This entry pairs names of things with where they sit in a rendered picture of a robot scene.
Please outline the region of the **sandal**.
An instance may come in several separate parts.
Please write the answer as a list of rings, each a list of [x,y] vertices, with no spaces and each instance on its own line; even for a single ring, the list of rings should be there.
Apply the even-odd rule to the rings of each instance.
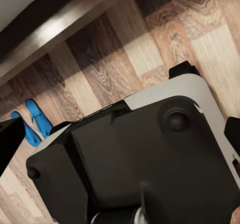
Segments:
[[[11,116],[11,119],[21,117],[21,115],[16,111],[14,111],[10,116]],[[25,139],[32,146],[38,147],[42,141],[41,138],[26,124],[25,121],[24,121],[24,124],[25,124],[25,130],[26,130]]]
[[[49,133],[53,126],[46,118],[46,116],[42,113],[37,103],[33,99],[28,99],[25,101],[25,105],[32,114],[32,123],[34,118],[39,128],[39,132],[43,135],[44,138],[49,137]]]

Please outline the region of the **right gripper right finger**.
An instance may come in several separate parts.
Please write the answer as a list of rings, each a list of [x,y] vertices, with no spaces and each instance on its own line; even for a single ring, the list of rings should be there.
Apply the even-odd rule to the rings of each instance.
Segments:
[[[229,117],[225,125],[224,135],[240,157],[240,119]]]

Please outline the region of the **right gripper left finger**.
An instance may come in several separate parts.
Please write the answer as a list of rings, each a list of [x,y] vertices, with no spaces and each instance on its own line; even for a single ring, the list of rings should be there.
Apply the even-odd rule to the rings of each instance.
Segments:
[[[0,177],[26,136],[22,117],[0,122]]]

